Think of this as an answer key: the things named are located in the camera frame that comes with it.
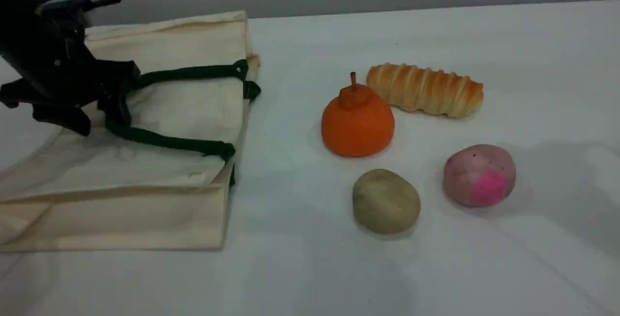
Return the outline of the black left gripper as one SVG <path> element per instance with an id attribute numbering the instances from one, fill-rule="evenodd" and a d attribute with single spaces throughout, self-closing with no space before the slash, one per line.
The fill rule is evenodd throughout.
<path id="1" fill-rule="evenodd" d="M 91 120 L 82 108 L 97 100 L 106 117 L 130 127 L 126 100 L 141 72 L 133 61 L 96 60 L 85 37 L 81 16 L 3 18 L 1 55 L 21 78 L 1 85 L 2 104 L 10 109 L 31 104 L 38 122 L 89 136 Z"/>

